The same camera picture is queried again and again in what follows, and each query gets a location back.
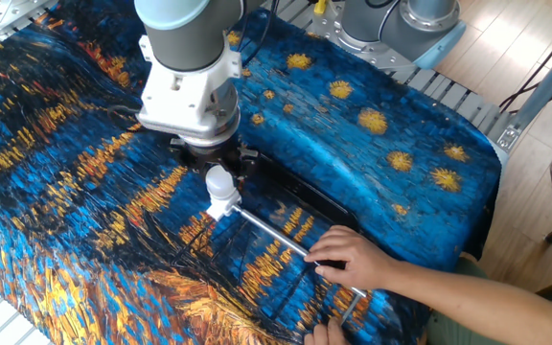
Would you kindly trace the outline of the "person's left hand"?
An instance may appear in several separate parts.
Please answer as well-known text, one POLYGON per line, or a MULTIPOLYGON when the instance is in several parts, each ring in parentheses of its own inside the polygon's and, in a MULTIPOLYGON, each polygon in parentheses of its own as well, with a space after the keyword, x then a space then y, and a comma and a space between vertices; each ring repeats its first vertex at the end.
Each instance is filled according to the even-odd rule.
POLYGON ((333 317, 327 324, 317 324, 304 337, 304 345, 349 345, 341 327, 341 320, 333 317))

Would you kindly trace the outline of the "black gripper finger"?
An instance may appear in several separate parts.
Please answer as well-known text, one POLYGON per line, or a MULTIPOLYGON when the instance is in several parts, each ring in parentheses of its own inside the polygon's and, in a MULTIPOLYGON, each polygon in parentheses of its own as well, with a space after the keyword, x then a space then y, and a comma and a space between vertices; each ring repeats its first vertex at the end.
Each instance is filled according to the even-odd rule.
POLYGON ((260 152, 256 149, 240 146, 236 149, 236 154, 235 179, 237 182, 243 182, 256 172, 259 166, 260 152))
POLYGON ((192 166, 195 163, 195 156, 189 145, 178 136, 174 136, 169 141, 169 150, 174 159, 183 166, 192 166))

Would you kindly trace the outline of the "person's right hand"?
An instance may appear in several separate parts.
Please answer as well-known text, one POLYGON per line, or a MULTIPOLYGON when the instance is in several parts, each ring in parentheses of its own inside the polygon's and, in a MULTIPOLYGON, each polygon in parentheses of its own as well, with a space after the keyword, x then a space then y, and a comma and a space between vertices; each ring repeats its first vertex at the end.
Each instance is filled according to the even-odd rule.
POLYGON ((332 283, 359 289, 388 289, 397 281, 398 262, 351 228, 335 225, 320 237, 304 258, 307 263, 343 262, 343 269, 326 264, 315 272, 332 283))

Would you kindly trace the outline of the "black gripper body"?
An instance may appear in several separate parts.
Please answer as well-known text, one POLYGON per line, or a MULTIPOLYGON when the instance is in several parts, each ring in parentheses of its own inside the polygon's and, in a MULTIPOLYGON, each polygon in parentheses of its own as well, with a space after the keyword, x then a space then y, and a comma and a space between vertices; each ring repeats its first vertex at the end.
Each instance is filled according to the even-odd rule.
POLYGON ((213 147, 187 146, 184 162, 191 170, 205 175, 214 166, 222 166, 228 173, 239 175, 242 169, 239 146, 226 141, 213 147))

